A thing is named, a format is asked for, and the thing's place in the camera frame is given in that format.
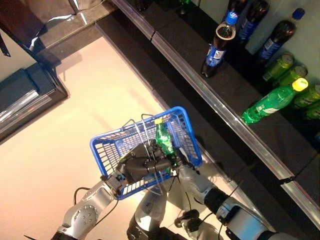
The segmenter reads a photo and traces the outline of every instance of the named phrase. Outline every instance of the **shelf edge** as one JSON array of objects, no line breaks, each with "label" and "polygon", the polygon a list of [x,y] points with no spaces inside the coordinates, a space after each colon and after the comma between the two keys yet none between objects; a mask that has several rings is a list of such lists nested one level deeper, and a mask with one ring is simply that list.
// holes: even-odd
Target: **shelf edge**
[{"label": "shelf edge", "polygon": [[281,185],[281,187],[320,230],[320,208],[299,183],[291,181]]},{"label": "shelf edge", "polygon": [[199,73],[158,32],[155,32],[151,42],[278,179],[282,180],[294,176],[276,154],[230,109]]},{"label": "shelf edge", "polygon": [[133,22],[134,25],[151,40],[155,33],[154,28],[141,15],[123,0],[112,0],[112,2]]}]

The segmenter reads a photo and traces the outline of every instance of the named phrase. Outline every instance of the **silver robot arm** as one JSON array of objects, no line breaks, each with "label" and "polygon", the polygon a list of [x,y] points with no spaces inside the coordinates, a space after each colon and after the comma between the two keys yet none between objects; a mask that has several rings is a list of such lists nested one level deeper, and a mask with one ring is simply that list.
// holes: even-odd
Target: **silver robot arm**
[{"label": "silver robot arm", "polygon": [[83,240],[95,227],[101,212],[114,200],[127,184],[124,175],[116,171],[109,177],[101,177],[76,205],[64,215],[62,225],[52,240]]},{"label": "silver robot arm", "polygon": [[[153,153],[154,160],[148,158],[149,152]],[[52,240],[85,239],[95,227],[101,212],[121,194],[121,190],[127,184],[136,183],[146,175],[171,166],[172,162],[166,159],[154,140],[148,148],[143,143],[137,145],[119,161],[112,175],[102,176],[101,181],[91,188],[79,203],[66,212],[63,223]]]},{"label": "silver robot arm", "polygon": [[264,220],[233,197],[229,197],[216,185],[201,175],[188,163],[184,151],[180,149],[178,177],[186,192],[208,207],[217,219],[227,227],[226,234],[232,240],[297,240],[285,233],[268,229]]}]

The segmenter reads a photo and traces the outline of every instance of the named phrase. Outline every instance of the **beige floor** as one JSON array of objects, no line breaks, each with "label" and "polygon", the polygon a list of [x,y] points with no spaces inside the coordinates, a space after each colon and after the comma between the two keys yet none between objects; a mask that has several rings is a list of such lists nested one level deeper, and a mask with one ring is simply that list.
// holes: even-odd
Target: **beige floor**
[{"label": "beige floor", "polygon": [[[99,181],[90,139],[121,127],[130,118],[138,120],[141,113],[164,110],[103,38],[63,60],[56,70],[70,98],[0,146],[1,239],[25,239],[23,235],[51,239],[73,204],[74,190]],[[212,166],[205,170],[208,175],[216,174]],[[221,177],[213,179],[231,192]],[[172,192],[179,196],[179,186]],[[127,239],[128,223],[143,195],[139,192],[120,201],[86,239]],[[185,235],[172,226],[179,212],[168,202],[162,225]],[[219,229],[214,216],[208,222]]]}]

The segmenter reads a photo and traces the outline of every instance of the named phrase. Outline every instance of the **cable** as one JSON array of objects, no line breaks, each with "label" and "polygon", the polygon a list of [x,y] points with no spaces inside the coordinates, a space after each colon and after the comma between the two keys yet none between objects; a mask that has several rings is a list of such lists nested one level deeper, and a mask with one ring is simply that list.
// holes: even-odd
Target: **cable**
[{"label": "cable", "polygon": [[243,183],[244,181],[242,180],[238,186],[235,187],[235,189],[233,189],[233,191],[230,193],[229,197],[231,197],[232,194],[234,194],[234,192],[240,187],[240,185]]},{"label": "cable", "polygon": [[221,233],[222,226],[223,226],[223,224],[221,223],[220,230],[219,230],[219,233],[218,233],[218,240],[220,240],[220,233]]},{"label": "cable", "polygon": [[199,226],[212,214],[214,214],[214,213],[210,212],[207,216],[205,216],[205,218],[200,222]]},{"label": "cable", "polygon": [[186,198],[188,199],[189,208],[190,208],[190,211],[191,211],[191,203],[190,203],[190,199],[189,199],[188,193],[186,191],[185,191],[185,195],[186,195]]},{"label": "cable", "polygon": [[[234,194],[234,192],[240,187],[240,185],[242,183],[243,183],[243,180],[239,183],[238,186],[235,187],[235,189],[233,189],[233,191],[230,193],[229,197],[231,197],[231,195]],[[220,230],[219,230],[219,233],[218,233],[218,240],[220,240],[220,233],[221,233],[222,226],[223,226],[223,224],[221,223]]]},{"label": "cable", "polygon": [[176,177],[174,176],[174,177],[173,177],[173,180],[172,180],[172,182],[171,182],[171,185],[170,185],[170,187],[169,187],[168,193],[171,191],[171,188],[172,188],[172,185],[174,184],[175,179],[176,179]]},{"label": "cable", "polygon": [[79,190],[87,190],[88,191],[88,190],[90,190],[90,188],[84,187],[84,186],[77,188],[77,190],[75,190],[74,195],[73,195],[73,205],[77,204],[77,193]]},{"label": "cable", "polygon": [[103,218],[101,218],[101,219],[94,225],[94,227],[97,226],[103,219],[105,219],[105,218],[116,208],[116,206],[118,205],[118,202],[119,202],[119,200],[117,199],[115,205],[113,206],[113,208],[112,208]]},{"label": "cable", "polygon": [[[179,184],[181,185],[181,182],[180,182],[180,179],[179,179],[179,175],[177,175],[177,178],[178,178]],[[186,191],[184,193],[186,195],[186,198],[188,199],[189,207],[190,207],[190,211],[191,211],[192,208],[191,208],[190,198],[189,198],[188,193]]]}]

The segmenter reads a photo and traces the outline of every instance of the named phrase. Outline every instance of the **green soda bottle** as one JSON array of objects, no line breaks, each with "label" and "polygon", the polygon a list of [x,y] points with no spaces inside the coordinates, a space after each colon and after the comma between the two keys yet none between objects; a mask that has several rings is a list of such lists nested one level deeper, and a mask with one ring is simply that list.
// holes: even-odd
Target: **green soda bottle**
[{"label": "green soda bottle", "polygon": [[320,101],[316,101],[307,107],[304,118],[308,120],[320,120]]},{"label": "green soda bottle", "polygon": [[320,84],[313,84],[296,96],[293,100],[293,107],[295,109],[304,108],[318,100],[320,100]]},{"label": "green soda bottle", "polygon": [[171,135],[168,132],[168,129],[165,128],[165,124],[163,123],[161,118],[157,118],[154,120],[156,125],[155,130],[155,143],[160,145],[162,151],[166,155],[174,155],[175,150],[172,146]]},{"label": "green soda bottle", "polygon": [[267,67],[262,78],[266,82],[274,82],[294,64],[294,61],[295,58],[291,53],[283,53],[269,67]]},{"label": "green soda bottle", "polygon": [[243,114],[242,119],[246,124],[254,124],[265,116],[275,113],[279,109],[287,106],[295,97],[297,92],[301,92],[308,87],[308,81],[299,78],[291,86],[280,86],[273,89],[267,96],[262,98],[252,107],[249,107]]},{"label": "green soda bottle", "polygon": [[308,69],[305,65],[293,66],[290,70],[286,71],[283,75],[279,77],[277,81],[274,82],[274,87],[291,85],[295,80],[299,78],[305,78],[308,74]]}]

